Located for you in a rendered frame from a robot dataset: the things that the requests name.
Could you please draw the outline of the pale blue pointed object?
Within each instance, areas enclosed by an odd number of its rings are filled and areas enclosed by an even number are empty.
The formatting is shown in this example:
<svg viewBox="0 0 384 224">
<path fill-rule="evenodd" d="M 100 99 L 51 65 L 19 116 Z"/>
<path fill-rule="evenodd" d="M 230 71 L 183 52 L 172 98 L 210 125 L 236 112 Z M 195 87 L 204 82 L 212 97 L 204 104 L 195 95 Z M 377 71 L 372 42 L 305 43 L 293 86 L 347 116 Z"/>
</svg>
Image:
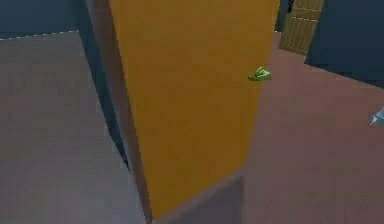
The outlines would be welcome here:
<svg viewBox="0 0 384 224">
<path fill-rule="evenodd" d="M 384 126 L 384 107 L 381 108 L 379 112 L 377 112 L 371 119 L 369 125 L 377 123 L 380 126 Z"/>
</svg>

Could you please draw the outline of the orange room door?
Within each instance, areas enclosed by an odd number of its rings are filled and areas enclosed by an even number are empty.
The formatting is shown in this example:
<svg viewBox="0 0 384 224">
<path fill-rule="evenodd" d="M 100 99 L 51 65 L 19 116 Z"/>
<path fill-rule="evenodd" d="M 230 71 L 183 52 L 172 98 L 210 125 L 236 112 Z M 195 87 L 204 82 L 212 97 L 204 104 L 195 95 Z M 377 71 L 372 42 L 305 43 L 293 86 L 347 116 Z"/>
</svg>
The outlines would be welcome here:
<svg viewBox="0 0 384 224">
<path fill-rule="evenodd" d="M 88 0 L 145 224 L 245 165 L 280 0 Z"/>
</svg>

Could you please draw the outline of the tan panelled room door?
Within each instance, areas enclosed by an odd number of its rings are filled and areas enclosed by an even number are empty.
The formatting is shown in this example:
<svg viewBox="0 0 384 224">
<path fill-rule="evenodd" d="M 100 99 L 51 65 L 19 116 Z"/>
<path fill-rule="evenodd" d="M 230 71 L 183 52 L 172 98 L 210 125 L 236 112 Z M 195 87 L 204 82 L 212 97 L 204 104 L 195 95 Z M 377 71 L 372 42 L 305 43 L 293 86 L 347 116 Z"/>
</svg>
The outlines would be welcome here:
<svg viewBox="0 0 384 224">
<path fill-rule="evenodd" d="M 324 0 L 295 0 L 286 14 L 279 48 L 306 56 L 320 18 Z"/>
</svg>

